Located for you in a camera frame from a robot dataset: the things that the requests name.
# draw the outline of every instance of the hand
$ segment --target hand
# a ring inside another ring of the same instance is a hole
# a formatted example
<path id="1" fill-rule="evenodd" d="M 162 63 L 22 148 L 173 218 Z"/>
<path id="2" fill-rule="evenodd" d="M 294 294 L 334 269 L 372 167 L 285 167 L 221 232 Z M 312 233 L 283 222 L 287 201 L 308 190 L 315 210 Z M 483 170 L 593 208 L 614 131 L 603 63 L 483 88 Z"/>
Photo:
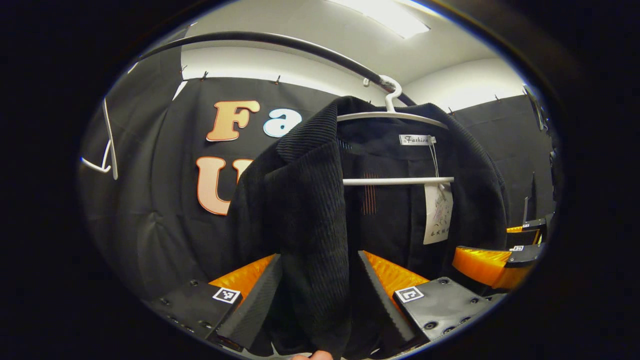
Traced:
<path id="1" fill-rule="evenodd" d="M 326 351 L 318 350 L 311 355 L 311 358 L 303 355 L 296 355 L 292 357 L 291 360 L 333 360 L 333 357 Z"/>

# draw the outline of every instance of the hanger hook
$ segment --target hanger hook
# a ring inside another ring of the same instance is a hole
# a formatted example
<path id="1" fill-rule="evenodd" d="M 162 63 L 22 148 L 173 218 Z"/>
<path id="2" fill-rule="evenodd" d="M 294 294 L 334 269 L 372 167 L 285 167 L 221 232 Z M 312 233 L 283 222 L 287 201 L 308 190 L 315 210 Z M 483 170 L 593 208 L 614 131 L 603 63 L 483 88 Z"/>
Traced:
<path id="1" fill-rule="evenodd" d="M 396 109 L 394 109 L 393 99 L 397 99 L 402 94 L 402 86 L 400 86 L 400 83 L 398 83 L 396 80 L 393 80 L 392 78 L 386 75 L 380 75 L 380 78 L 384 82 L 389 83 L 396 88 L 394 92 L 385 96 L 385 104 L 387 105 L 387 111 L 390 113 L 395 113 Z"/>

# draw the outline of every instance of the white wall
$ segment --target white wall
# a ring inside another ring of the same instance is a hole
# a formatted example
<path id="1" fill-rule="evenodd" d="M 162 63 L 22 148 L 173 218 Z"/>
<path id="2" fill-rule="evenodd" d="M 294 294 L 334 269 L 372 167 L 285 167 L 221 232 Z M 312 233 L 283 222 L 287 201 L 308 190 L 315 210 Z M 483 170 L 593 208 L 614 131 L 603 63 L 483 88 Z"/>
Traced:
<path id="1" fill-rule="evenodd" d="M 252 47 L 208 47 L 182 52 L 184 79 L 207 77 L 253 78 L 315 88 L 338 96 L 353 95 L 383 106 L 385 92 L 364 87 L 363 78 L 329 65 L 280 51 Z"/>
<path id="2" fill-rule="evenodd" d="M 449 112 L 469 106 L 523 95 L 525 81 L 499 58 L 476 60 L 433 72 L 410 84 L 403 92 L 417 104 L 431 102 Z"/>

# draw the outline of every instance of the finger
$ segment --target finger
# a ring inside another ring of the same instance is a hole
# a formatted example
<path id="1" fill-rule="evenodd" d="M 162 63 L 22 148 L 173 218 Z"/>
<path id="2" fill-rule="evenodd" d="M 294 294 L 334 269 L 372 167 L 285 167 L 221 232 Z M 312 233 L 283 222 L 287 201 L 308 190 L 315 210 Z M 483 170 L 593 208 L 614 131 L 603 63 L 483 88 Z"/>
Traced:
<path id="1" fill-rule="evenodd" d="M 333 356 L 329 352 L 318 350 L 311 356 L 310 360 L 333 360 Z"/>

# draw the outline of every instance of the white hanger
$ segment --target white hanger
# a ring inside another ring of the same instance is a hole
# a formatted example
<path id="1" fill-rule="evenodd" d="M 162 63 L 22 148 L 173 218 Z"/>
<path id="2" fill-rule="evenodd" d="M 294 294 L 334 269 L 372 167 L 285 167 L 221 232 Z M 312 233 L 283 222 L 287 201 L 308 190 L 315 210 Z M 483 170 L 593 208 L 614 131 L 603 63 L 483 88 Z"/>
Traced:
<path id="1" fill-rule="evenodd" d="M 109 135 L 109 141 L 107 142 L 107 146 L 104 149 L 104 155 L 102 157 L 102 166 L 99 167 L 96 164 L 93 164 L 91 161 L 88 161 L 85 158 L 80 157 L 80 161 L 82 161 L 83 164 L 85 164 L 87 167 L 92 168 L 98 172 L 102 172 L 103 174 L 106 174 L 109 172 L 109 170 L 111 170 L 111 165 L 104 167 L 104 165 L 107 162 L 107 154 L 109 153 L 109 150 L 111 149 L 111 163 L 113 164 L 113 179 L 117 180 L 118 179 L 118 165 L 116 163 L 116 149 L 113 146 L 113 134 L 111 133 L 111 123 L 109 121 L 109 113 L 107 112 L 107 98 L 105 97 L 104 100 L 102 101 L 102 112 L 104 114 L 104 122 L 107 125 L 107 134 Z"/>
<path id="2" fill-rule="evenodd" d="M 345 120 L 353 120 L 353 119 L 366 119 L 366 118 L 375 118 L 375 117 L 391 117 L 396 119 L 408 119 L 415 120 L 420 122 L 425 122 L 427 124 L 435 125 L 442 127 L 444 129 L 449 130 L 449 128 L 433 119 L 429 119 L 427 117 L 421 117 L 420 115 L 407 114 L 407 113 L 398 113 L 396 109 L 394 109 L 393 99 L 399 97 L 402 94 L 402 87 L 400 84 L 393 80 L 388 76 L 381 75 L 383 80 L 392 83 L 396 89 L 391 94 L 388 94 L 385 97 L 385 104 L 387 105 L 387 111 L 370 111 L 366 113 L 354 113 L 347 115 L 340 115 L 337 117 L 337 121 L 345 121 Z M 436 167 L 436 175 L 438 175 L 438 165 L 435 158 L 435 153 L 432 152 L 434 156 L 434 165 Z M 349 185 L 406 185 L 406 184 L 439 184 L 442 186 L 442 183 L 452 183 L 453 177 L 406 177 L 406 178 L 388 178 L 388 179 L 343 179 L 342 182 L 344 186 Z"/>

